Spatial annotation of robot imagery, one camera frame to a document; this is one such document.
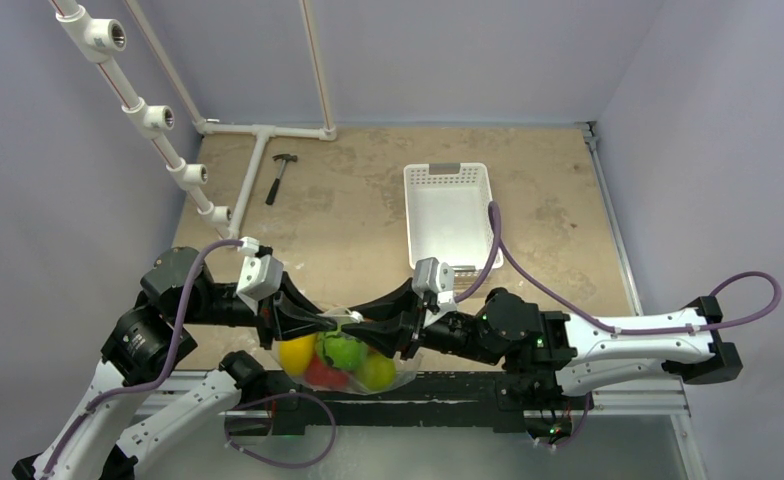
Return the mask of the yellow mango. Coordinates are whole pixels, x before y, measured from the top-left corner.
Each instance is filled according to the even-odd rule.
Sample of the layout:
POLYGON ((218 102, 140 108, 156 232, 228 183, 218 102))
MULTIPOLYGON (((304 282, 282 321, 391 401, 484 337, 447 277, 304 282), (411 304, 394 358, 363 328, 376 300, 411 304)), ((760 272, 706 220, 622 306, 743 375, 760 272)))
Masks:
POLYGON ((289 376, 300 377, 316 355, 317 335, 306 335, 279 343, 278 358, 282 370, 289 376))

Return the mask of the green pear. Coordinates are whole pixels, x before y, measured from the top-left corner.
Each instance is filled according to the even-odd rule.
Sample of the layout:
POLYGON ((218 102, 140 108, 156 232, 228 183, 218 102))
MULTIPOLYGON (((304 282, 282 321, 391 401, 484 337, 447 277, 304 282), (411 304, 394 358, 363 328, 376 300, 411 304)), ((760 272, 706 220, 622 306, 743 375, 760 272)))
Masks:
POLYGON ((356 380, 368 391, 383 391, 396 380, 397 370, 393 359, 370 353, 354 372, 356 380))

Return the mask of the green watermelon toy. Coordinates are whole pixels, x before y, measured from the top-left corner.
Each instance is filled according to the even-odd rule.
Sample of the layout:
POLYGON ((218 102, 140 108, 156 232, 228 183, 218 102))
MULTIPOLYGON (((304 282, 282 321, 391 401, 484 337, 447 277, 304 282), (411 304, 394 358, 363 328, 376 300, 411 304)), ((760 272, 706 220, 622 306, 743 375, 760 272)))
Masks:
POLYGON ((315 345, 316 354, 333 368, 355 371, 368 355, 368 346, 341 332, 320 334, 315 345))

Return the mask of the clear zip top bag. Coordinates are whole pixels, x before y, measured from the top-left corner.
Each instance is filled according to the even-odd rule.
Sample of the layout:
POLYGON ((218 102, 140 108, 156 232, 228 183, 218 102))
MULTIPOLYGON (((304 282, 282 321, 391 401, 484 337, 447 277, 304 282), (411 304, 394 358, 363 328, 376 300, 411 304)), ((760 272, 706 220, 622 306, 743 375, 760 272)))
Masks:
POLYGON ((291 380, 316 391, 371 395, 416 379, 421 353, 410 359, 400 353, 388 358, 341 331, 343 325, 364 322, 361 313, 337 307, 322 315, 334 320, 338 328, 274 343, 272 356, 291 380))

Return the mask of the red apple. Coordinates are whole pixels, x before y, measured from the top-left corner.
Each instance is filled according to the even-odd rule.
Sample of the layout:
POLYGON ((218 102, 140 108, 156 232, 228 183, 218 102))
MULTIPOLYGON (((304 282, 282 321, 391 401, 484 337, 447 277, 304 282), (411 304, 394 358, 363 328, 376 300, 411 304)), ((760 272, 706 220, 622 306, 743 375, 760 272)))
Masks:
POLYGON ((311 386, 328 390, 340 391, 349 385, 349 376, 346 372, 328 366, 318 356, 314 356, 310 361, 304 371, 303 379, 311 386))

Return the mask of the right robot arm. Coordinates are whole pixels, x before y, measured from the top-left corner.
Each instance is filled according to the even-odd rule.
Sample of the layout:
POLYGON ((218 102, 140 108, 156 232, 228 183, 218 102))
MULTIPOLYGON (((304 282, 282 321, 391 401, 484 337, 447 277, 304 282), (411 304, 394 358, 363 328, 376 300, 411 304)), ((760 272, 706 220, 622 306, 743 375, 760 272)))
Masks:
POLYGON ((503 288, 475 314, 432 312, 419 297, 390 318, 343 326, 345 334, 387 356, 422 349, 499 365, 544 407, 565 397, 643 378, 679 378, 687 385, 725 383, 743 369, 732 342, 718 331, 721 308, 703 296, 669 313, 606 317, 544 311, 503 288))

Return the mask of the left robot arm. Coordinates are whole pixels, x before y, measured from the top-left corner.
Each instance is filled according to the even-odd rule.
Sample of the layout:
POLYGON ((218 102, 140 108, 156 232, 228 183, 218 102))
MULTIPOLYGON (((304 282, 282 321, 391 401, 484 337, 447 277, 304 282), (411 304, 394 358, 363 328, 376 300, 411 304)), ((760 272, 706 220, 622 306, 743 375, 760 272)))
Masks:
POLYGON ((20 459, 17 479, 140 479, 202 424, 236 406, 273 402, 264 367, 227 354, 179 399, 146 419, 136 414, 196 347, 193 324, 252 327, 264 345, 328 332, 336 321, 292 296, 282 264, 250 238, 232 240, 244 257, 240 279, 216 282, 206 250, 174 247, 142 277, 134 306, 102 346, 89 386, 62 431, 41 453, 20 459))

